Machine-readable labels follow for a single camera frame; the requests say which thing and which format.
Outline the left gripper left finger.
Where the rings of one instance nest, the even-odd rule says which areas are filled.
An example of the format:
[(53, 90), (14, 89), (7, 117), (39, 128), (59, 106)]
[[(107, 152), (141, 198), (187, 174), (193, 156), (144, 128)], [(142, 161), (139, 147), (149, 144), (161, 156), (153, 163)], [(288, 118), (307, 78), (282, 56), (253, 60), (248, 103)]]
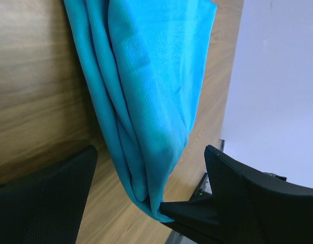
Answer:
[(0, 243), (76, 243), (97, 159), (89, 145), (0, 184)]

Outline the teal t shirt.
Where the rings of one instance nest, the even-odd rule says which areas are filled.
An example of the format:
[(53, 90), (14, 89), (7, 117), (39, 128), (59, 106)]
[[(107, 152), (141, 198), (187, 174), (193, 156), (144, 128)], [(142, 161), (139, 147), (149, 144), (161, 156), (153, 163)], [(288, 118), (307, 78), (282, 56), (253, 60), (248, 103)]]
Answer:
[(188, 142), (217, 6), (211, 1), (65, 1), (106, 146), (131, 201), (159, 208)]

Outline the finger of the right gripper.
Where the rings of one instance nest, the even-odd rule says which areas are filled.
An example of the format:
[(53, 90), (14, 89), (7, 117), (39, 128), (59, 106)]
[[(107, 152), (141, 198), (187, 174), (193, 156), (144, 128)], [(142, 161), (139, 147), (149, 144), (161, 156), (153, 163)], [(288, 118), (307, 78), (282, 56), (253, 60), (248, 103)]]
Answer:
[(212, 195), (189, 201), (164, 202), (160, 204), (160, 212), (173, 219), (172, 222), (164, 222), (165, 226), (192, 241), (222, 243), (222, 229)]

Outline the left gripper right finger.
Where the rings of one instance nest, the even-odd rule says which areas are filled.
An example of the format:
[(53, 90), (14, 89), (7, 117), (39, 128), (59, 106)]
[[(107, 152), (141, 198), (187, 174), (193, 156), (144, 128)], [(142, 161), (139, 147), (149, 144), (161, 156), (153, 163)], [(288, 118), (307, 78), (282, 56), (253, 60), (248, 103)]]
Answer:
[(313, 189), (204, 152), (224, 243), (313, 243)]

